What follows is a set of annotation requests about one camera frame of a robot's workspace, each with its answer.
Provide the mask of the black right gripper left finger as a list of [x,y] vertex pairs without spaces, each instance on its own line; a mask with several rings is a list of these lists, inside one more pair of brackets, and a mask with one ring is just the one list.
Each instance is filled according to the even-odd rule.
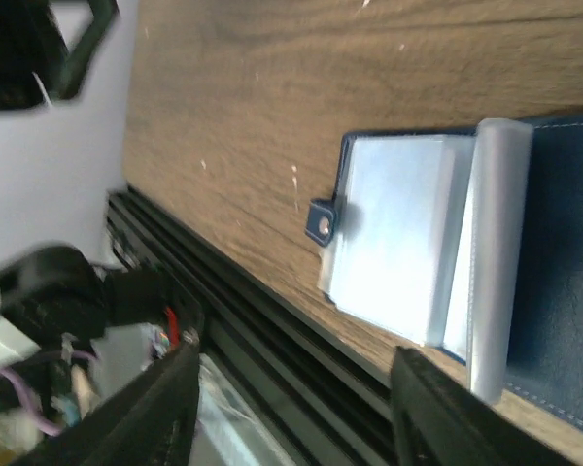
[[199,337],[180,344],[123,390],[15,465],[187,465],[199,402]]

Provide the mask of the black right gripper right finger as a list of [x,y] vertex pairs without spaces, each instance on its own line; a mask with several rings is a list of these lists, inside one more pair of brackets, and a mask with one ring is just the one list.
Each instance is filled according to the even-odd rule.
[[399,465],[570,465],[470,394],[416,349],[398,347],[391,370]]

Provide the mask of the blue leather card holder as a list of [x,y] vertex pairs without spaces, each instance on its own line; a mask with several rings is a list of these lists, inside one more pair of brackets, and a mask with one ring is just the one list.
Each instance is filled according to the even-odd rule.
[[583,431],[583,116],[347,133],[305,231],[339,311]]

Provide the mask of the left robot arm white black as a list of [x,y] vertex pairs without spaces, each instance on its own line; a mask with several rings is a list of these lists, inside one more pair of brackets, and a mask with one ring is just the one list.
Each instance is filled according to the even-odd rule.
[[2,322],[49,347],[63,335],[91,341],[110,328],[138,324],[159,326],[177,343],[184,335],[201,335],[205,317],[160,265],[106,266],[71,245],[49,244],[0,264]]

